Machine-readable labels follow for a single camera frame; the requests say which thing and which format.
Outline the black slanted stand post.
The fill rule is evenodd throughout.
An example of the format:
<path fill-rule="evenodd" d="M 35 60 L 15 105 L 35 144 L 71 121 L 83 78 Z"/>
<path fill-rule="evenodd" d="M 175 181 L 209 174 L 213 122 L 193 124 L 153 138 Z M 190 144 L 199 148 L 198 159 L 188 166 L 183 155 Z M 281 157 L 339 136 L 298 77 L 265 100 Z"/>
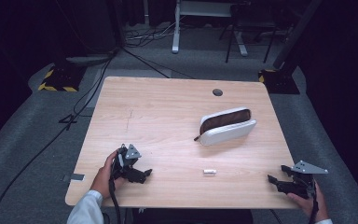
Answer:
<path fill-rule="evenodd" d="M 282 70 L 285 66 L 288 66 L 295 59 L 297 59 L 296 53 L 299 49 L 298 44 L 300 42 L 300 37 L 307 28 L 308 23 L 312 19 L 322 1 L 323 0 L 310 0 L 309 5 L 305 8 L 305 11 L 301 15 L 296 27 L 275 59 L 273 63 L 274 68 Z"/>

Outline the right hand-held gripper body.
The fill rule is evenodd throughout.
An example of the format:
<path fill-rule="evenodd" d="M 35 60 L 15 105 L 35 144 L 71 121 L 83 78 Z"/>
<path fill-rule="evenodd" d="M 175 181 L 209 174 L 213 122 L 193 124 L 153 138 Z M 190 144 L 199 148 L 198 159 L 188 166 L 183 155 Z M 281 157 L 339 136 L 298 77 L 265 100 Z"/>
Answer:
<path fill-rule="evenodd" d="M 299 161 L 290 168 L 290 171 L 292 172 L 291 177 L 293 180 L 305 188 L 307 195 L 304 196 L 304 199 L 309 197 L 314 198 L 316 196 L 316 187 L 313 176 L 328 174 L 327 169 L 318 167 L 305 161 Z"/>

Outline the white pencil case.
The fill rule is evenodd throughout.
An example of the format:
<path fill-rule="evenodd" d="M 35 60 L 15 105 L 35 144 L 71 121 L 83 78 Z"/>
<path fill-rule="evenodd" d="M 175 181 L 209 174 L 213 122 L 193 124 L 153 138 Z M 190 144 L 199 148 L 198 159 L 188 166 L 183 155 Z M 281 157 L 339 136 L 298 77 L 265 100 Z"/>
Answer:
<path fill-rule="evenodd" d="M 249 108 L 231 108 L 202 117 L 200 133 L 194 140 L 203 146 L 220 144 L 248 135 L 256 124 Z"/>

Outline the grey tape piece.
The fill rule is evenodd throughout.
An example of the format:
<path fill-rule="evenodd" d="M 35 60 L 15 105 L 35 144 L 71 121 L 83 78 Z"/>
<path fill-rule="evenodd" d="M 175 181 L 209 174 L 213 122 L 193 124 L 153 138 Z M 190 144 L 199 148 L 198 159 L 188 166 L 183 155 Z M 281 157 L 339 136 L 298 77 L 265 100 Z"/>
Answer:
<path fill-rule="evenodd" d="M 82 174 L 70 174 L 70 175 L 64 175 L 62 177 L 63 182 L 71 182 L 71 181 L 83 181 L 84 175 Z"/>

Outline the black yellow-striped stand base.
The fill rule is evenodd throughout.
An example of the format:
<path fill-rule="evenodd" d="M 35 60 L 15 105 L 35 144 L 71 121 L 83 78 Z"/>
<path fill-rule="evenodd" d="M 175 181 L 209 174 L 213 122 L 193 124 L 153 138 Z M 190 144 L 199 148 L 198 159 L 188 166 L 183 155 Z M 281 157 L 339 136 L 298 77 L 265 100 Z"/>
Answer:
<path fill-rule="evenodd" d="M 51 66 L 38 89 L 40 91 L 79 91 L 87 68 L 77 65 Z"/>
<path fill-rule="evenodd" d="M 258 80 L 265 85 L 269 94 L 299 94 L 294 79 L 291 76 L 283 75 L 280 70 L 260 70 Z"/>

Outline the white desk frame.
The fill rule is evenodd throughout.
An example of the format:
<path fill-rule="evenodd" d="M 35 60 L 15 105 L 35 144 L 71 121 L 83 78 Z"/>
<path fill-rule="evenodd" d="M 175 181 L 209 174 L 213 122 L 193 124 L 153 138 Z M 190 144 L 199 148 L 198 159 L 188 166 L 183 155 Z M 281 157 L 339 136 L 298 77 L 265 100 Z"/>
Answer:
<path fill-rule="evenodd" d="M 180 20 L 182 16 L 230 17 L 231 2 L 214 0 L 176 0 L 172 53 L 179 52 Z"/>

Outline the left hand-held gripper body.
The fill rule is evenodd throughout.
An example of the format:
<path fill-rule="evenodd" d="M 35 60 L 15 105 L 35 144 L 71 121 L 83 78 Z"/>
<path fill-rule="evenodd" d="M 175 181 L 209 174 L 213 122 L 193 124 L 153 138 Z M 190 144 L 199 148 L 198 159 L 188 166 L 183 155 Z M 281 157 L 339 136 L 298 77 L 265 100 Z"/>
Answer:
<path fill-rule="evenodd" d="M 117 155 L 112 165 L 111 176 L 114 179 L 118 179 L 119 177 L 127 179 L 127 175 L 136 175 L 133 164 L 141 157 L 141 153 L 133 144 L 130 144 L 128 147 L 122 144 L 117 150 Z"/>

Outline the black chair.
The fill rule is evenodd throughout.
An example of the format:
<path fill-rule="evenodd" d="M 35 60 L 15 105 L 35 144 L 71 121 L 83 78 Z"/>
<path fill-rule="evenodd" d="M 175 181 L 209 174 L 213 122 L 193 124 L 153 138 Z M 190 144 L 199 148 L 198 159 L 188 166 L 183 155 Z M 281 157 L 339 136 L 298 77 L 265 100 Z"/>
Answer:
<path fill-rule="evenodd" d="M 236 40 L 240 48 L 244 49 L 245 46 L 241 40 L 241 34 L 243 32 L 252 32 L 255 34 L 255 42 L 260 41 L 264 34 L 270 35 L 268 48 L 263 59 L 265 63 L 278 31 L 277 22 L 273 18 L 272 4 L 269 0 L 241 0 L 231 5 L 229 12 L 229 24 L 220 35 L 220 38 L 222 38 L 225 32 L 229 32 L 225 62 L 228 62 L 233 40 Z"/>

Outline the person's left hand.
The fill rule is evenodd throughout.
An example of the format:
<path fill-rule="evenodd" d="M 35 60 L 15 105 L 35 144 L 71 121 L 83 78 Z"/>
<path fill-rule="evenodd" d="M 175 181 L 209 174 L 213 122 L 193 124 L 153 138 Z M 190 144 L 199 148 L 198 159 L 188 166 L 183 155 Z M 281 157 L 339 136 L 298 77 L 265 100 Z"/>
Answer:
<path fill-rule="evenodd" d="M 117 153 L 112 152 L 105 160 L 104 165 L 99 169 L 90 186 L 90 190 L 98 191 L 104 199 L 110 198 L 109 183 L 111 175 L 111 166 Z"/>

